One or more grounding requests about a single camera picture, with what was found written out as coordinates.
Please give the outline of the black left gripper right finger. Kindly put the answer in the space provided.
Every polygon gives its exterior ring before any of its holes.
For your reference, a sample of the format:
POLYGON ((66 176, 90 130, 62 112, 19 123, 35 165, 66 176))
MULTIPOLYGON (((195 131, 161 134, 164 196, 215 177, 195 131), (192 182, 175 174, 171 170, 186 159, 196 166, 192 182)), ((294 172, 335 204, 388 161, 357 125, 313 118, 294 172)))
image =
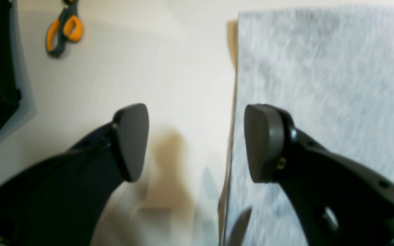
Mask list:
POLYGON ((394 182, 330 152, 278 107, 249 104, 244 131, 254 183, 276 183, 310 246, 394 246, 394 182))

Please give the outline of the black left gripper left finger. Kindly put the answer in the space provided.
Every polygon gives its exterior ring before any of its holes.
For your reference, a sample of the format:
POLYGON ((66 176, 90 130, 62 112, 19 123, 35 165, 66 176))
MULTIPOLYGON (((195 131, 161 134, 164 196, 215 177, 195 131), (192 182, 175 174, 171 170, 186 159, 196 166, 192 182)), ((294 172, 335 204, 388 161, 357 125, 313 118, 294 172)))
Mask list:
POLYGON ((6 181, 0 244, 88 246, 114 190, 141 177, 148 133, 146 105, 129 105, 66 152, 6 181))

